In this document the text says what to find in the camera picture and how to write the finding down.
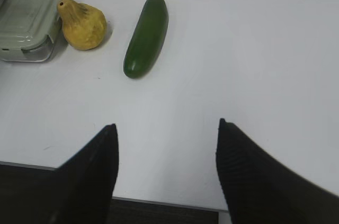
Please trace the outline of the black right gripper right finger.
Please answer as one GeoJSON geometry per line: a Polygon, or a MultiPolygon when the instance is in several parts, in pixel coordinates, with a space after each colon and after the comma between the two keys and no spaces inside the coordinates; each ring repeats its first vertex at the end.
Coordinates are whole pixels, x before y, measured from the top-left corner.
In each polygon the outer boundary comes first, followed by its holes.
{"type": "Polygon", "coordinates": [[[216,167],[232,223],[338,223],[338,196],[270,156],[219,120],[216,167]]]}

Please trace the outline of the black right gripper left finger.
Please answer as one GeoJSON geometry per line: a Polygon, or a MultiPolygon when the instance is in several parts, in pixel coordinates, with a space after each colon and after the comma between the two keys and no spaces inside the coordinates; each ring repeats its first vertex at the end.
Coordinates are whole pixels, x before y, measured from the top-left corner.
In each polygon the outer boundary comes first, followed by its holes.
{"type": "Polygon", "coordinates": [[[105,126],[55,170],[1,165],[1,223],[106,223],[118,133],[105,126]]]}

